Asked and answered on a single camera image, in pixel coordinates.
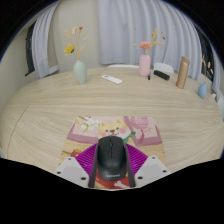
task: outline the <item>wooden table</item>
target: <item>wooden table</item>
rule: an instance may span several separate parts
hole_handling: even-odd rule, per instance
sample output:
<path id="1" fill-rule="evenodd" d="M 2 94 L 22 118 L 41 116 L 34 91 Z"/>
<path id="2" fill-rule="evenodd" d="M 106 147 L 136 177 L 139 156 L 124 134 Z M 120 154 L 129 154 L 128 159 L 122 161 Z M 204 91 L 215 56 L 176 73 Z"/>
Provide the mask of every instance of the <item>wooden table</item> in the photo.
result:
<path id="1" fill-rule="evenodd" d="M 116 85 L 101 78 L 123 80 Z M 201 99 L 199 83 L 187 78 L 185 88 L 155 75 L 148 80 L 135 68 L 88 70 L 79 85 L 73 72 L 53 75 L 23 87 L 8 102 L 0 118 L 0 142 L 5 157 L 54 172 L 78 115 L 151 116 L 158 125 L 171 172 L 221 155 L 224 125 L 210 94 Z"/>

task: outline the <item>black mouse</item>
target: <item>black mouse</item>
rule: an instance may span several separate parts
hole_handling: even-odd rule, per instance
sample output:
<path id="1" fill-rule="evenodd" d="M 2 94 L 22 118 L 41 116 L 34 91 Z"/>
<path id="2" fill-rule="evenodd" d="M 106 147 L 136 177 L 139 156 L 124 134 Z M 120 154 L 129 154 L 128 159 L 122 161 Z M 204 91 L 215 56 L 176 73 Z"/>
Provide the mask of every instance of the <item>black mouse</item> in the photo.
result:
<path id="1" fill-rule="evenodd" d="M 99 139 L 97 167 L 100 177 L 107 181 L 122 179 L 127 173 L 127 158 L 123 139 L 107 136 Z"/>

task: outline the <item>wall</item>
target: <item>wall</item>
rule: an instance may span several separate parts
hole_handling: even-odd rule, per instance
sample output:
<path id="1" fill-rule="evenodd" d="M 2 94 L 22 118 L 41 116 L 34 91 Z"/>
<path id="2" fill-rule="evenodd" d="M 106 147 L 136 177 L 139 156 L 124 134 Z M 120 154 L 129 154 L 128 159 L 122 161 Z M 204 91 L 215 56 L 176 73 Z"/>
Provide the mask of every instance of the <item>wall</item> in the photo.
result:
<path id="1" fill-rule="evenodd" d="M 38 77 L 36 75 L 36 72 L 34 71 L 34 72 L 30 73 L 29 75 L 27 75 L 25 79 L 26 79 L 27 83 L 31 83 L 31 82 L 38 80 Z"/>
<path id="2" fill-rule="evenodd" d="M 5 52 L 0 64 L 0 113 L 10 97 L 27 84 L 26 35 L 23 30 Z"/>
<path id="3" fill-rule="evenodd" d="M 64 31 L 67 29 L 71 34 L 74 26 L 83 26 L 83 38 L 88 36 L 80 60 L 85 62 L 87 68 L 106 66 L 98 62 L 97 0 L 64 0 L 55 10 L 52 20 L 60 73 L 72 71 L 74 67 L 74 55 L 64 56 L 64 48 L 69 43 Z"/>
<path id="4" fill-rule="evenodd" d="M 5 155 L 4 155 L 4 153 L 3 153 L 3 150 L 2 150 L 2 148 L 1 148 L 1 146 L 0 146 L 0 158 L 2 158 L 2 159 L 5 158 Z"/>

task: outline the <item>vase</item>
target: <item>vase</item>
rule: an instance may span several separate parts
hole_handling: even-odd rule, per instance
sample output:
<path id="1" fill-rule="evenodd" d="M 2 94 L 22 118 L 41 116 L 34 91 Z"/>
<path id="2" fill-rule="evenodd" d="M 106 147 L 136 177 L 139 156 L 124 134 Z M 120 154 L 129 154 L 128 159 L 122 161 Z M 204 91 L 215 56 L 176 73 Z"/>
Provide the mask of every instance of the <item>vase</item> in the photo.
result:
<path id="1" fill-rule="evenodd" d="M 198 88 L 198 95 L 203 99 L 206 96 L 206 82 L 202 83 Z"/>
<path id="2" fill-rule="evenodd" d="M 74 64 L 74 75 L 79 84 L 86 83 L 87 80 L 87 69 L 85 63 L 77 60 Z"/>
<path id="3" fill-rule="evenodd" d="M 142 54 L 139 57 L 139 75 L 148 77 L 150 72 L 151 57 L 147 54 Z"/>

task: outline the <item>brown bottle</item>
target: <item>brown bottle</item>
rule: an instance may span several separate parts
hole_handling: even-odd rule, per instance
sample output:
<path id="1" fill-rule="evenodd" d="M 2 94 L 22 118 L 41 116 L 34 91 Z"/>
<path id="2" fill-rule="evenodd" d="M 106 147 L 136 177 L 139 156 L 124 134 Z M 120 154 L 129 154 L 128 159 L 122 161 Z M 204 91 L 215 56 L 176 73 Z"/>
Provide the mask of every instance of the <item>brown bottle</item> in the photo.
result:
<path id="1" fill-rule="evenodd" d="M 177 83 L 176 83 L 176 86 L 181 89 L 184 88 L 184 85 L 187 79 L 189 64 L 190 64 L 189 58 L 182 56 L 182 60 L 180 62 L 179 74 L 178 74 Z"/>

